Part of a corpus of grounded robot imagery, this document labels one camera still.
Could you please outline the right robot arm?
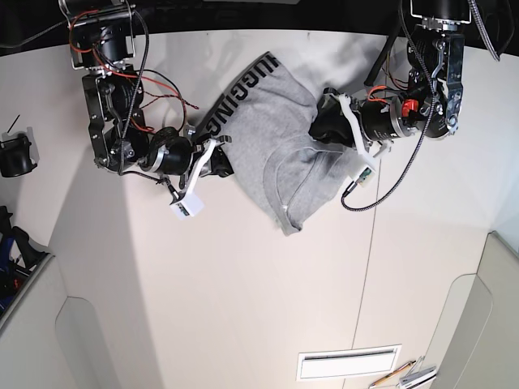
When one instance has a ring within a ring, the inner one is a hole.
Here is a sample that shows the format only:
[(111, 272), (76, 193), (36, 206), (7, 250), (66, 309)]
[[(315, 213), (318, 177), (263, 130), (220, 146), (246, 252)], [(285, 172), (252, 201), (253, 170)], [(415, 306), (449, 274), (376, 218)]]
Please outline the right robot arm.
[[(146, 67), (150, 34), (142, 14), (128, 1), (61, 1), (72, 66), (85, 70), (82, 85), (94, 163), (118, 176), (140, 176), (165, 186), (175, 201), (199, 177), (228, 177), (233, 170), (222, 151), (229, 138), (204, 138), (187, 121), (177, 85)], [(166, 89), (179, 101), (180, 127), (148, 126), (144, 82)]]

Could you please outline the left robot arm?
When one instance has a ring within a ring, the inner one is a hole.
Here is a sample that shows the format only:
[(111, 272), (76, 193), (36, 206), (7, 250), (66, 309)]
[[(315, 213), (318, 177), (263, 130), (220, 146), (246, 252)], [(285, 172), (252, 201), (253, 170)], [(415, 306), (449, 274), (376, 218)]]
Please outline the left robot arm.
[[(417, 133), (442, 139), (457, 132), (465, 48), (460, 26), (474, 23), (493, 59), (500, 60), (478, 4), (408, 1), (401, 2), (398, 12), (399, 20), (364, 80), (366, 97), (359, 100), (325, 89), (309, 130), (313, 139), (361, 150), (374, 143), (387, 147)], [(400, 32), (407, 38), (408, 78), (390, 75), (389, 85), (378, 85), (375, 80), (389, 70), (390, 51)]]

